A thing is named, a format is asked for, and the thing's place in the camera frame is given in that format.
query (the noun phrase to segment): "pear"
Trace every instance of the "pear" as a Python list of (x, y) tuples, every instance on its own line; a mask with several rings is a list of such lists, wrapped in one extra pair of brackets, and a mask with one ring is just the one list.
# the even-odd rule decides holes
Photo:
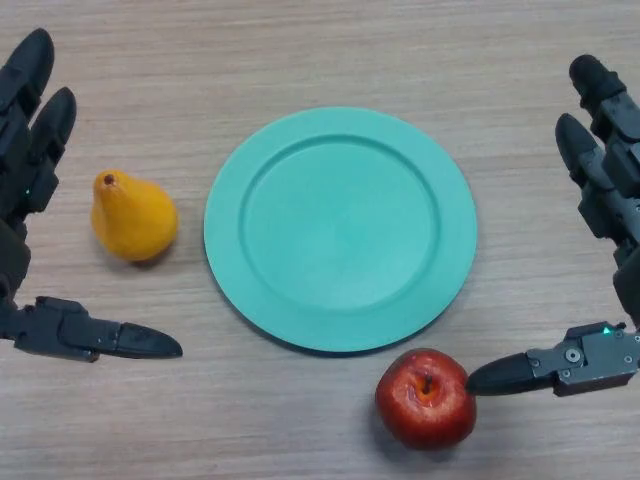
[(173, 242), (178, 210), (155, 183), (119, 170), (105, 170), (93, 182), (91, 225), (100, 243), (129, 261), (150, 260)]

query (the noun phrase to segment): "plate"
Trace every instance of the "plate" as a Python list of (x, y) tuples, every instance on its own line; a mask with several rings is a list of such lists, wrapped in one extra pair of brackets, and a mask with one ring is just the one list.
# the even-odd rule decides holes
[(306, 110), (246, 140), (204, 218), (216, 281), (291, 344), (354, 352), (397, 342), (454, 299), (476, 248), (467, 182), (431, 138), (371, 110)]

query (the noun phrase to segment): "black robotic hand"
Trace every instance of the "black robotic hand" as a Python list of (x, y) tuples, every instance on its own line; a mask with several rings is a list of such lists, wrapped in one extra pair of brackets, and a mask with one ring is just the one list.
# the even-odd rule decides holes
[[(556, 143), (582, 192), (578, 210), (597, 238), (616, 244), (613, 284), (640, 327), (640, 109), (618, 74), (591, 55), (576, 58), (569, 75), (605, 148), (568, 113), (558, 120)], [(566, 396), (626, 385), (638, 369), (640, 335), (625, 327), (603, 322), (569, 329), (551, 349), (531, 349), (478, 369), (467, 389), (506, 395), (553, 388)]]
[(76, 302), (38, 297), (17, 309), (16, 290), (27, 275), (31, 253), (25, 218), (43, 212), (58, 178), (54, 172), (76, 118), (68, 88), (58, 90), (31, 129), (51, 70), (49, 34), (35, 30), (0, 69), (0, 339), (39, 355), (95, 361), (100, 353), (128, 358), (175, 358), (180, 344), (151, 328), (91, 318)]

